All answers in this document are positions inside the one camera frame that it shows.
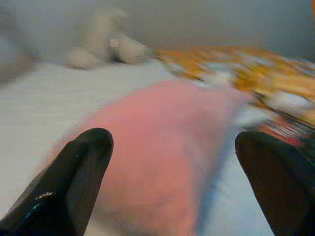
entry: white teddy bear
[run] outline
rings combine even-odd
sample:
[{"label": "white teddy bear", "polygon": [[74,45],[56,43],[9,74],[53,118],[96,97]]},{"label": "white teddy bear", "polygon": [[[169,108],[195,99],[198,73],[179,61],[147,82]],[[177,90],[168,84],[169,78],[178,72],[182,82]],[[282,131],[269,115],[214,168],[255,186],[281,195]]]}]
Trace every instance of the white teddy bear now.
[{"label": "white teddy bear", "polygon": [[120,9],[96,10],[88,22],[83,46],[67,53],[66,64],[71,68],[93,69],[110,59],[128,64],[144,62],[150,50],[126,36],[126,19],[125,12]]}]

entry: white wall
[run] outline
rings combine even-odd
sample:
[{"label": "white wall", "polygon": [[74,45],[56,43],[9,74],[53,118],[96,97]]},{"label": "white wall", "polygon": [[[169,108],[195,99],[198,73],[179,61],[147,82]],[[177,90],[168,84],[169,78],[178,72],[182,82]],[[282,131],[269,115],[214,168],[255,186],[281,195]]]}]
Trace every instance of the white wall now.
[{"label": "white wall", "polygon": [[313,58],[310,0],[13,0],[19,23],[40,55],[52,60],[75,44],[79,16],[95,6],[119,6],[129,33],[154,47],[257,46]]}]

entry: bed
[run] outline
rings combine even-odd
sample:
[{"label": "bed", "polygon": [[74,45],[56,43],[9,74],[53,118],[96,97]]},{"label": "bed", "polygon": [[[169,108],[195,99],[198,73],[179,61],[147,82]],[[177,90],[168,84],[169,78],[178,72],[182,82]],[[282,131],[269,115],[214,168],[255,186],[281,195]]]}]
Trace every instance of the bed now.
[{"label": "bed", "polygon": [[[157,60],[108,64],[94,71],[37,63],[31,74],[0,89],[0,217],[23,192],[52,143],[79,119],[132,91],[170,79],[175,77]],[[273,235],[235,154],[238,125],[229,130],[214,181],[200,206],[200,236]],[[110,219],[96,215],[87,236],[126,235]]]}]

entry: mattress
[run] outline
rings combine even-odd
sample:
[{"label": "mattress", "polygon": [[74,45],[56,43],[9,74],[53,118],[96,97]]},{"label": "mattress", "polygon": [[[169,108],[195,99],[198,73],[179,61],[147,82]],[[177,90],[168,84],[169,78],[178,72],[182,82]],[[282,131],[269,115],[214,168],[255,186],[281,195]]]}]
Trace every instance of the mattress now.
[{"label": "mattress", "polygon": [[[82,117],[132,91],[169,79],[174,77],[157,60],[109,64],[93,71],[39,63],[31,74],[0,89],[0,218],[45,161],[52,143]],[[200,207],[198,235],[273,235],[237,161],[236,134],[234,127],[222,150],[218,174]],[[86,235],[126,235],[118,228],[94,214]]]}]

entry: pink blanket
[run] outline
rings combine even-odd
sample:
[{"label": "pink blanket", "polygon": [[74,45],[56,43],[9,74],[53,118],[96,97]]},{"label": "pink blanket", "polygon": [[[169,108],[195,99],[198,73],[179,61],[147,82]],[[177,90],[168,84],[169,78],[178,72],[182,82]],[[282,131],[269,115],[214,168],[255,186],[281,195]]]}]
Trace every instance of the pink blanket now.
[{"label": "pink blanket", "polygon": [[114,151],[96,207],[137,234],[193,236],[200,191],[230,118],[248,98],[230,87],[161,82],[104,106],[74,127],[49,159],[87,129],[109,130]]}]

